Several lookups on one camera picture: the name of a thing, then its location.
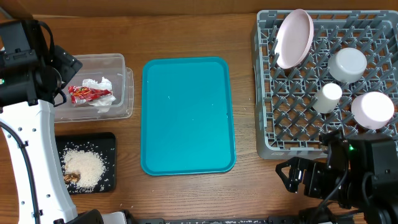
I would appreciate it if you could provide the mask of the red snack wrapper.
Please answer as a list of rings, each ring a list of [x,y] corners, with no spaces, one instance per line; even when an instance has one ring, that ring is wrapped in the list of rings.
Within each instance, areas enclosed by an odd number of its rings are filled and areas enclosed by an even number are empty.
[[[68,92],[73,104],[91,102],[112,94],[112,91],[109,90],[98,90],[85,86],[70,86]]]

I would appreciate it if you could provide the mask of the white tissue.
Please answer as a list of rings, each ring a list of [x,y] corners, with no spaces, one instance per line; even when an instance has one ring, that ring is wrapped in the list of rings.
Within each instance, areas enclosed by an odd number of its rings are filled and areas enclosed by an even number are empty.
[[[83,80],[82,85],[83,87],[87,87],[90,90],[95,91],[92,100],[88,100],[87,104],[96,107],[98,113],[108,112],[110,106],[116,100],[116,97],[113,95],[113,86],[111,81],[105,77],[102,77],[100,82],[88,78]]]

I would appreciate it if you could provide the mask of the white cup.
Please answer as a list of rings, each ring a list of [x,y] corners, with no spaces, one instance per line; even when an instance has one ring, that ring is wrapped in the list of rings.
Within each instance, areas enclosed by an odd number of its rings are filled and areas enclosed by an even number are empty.
[[[342,97],[342,89],[335,83],[327,83],[315,94],[313,109],[319,113],[331,113]]]

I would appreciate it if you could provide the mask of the small pink saucer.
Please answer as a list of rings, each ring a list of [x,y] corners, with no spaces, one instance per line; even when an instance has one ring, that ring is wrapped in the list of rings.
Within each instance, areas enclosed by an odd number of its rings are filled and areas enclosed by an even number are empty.
[[[394,114],[394,104],[385,94],[372,91],[356,97],[351,104],[355,121],[367,129],[380,129]]]

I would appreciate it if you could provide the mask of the white-green bowl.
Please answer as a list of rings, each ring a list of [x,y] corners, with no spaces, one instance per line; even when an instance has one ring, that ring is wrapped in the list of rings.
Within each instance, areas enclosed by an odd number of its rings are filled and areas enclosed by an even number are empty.
[[[330,75],[343,83],[358,81],[367,67],[365,55],[358,49],[344,48],[333,54],[328,61]]]

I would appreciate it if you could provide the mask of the large pink plate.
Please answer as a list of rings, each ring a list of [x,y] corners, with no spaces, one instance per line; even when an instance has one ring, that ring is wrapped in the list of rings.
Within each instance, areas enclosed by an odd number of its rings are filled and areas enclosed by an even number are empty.
[[[292,11],[282,22],[277,33],[275,54],[282,69],[300,64],[308,54],[314,35],[314,25],[310,15],[303,9]]]

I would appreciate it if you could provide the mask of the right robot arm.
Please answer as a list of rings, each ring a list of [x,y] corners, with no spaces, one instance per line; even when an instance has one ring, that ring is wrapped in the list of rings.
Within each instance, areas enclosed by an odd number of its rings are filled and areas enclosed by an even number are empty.
[[[289,192],[303,184],[304,194],[321,200],[297,216],[270,218],[269,223],[352,223],[362,213],[367,223],[397,223],[397,152],[383,134],[346,138],[341,131],[321,134],[327,161],[293,157],[276,173]]]

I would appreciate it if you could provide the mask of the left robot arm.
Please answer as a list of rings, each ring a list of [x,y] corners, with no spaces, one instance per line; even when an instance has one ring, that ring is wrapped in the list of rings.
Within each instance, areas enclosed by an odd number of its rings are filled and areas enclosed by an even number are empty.
[[[67,191],[55,142],[51,102],[20,102],[1,111],[19,199],[19,223],[130,223],[124,211],[78,213]]]

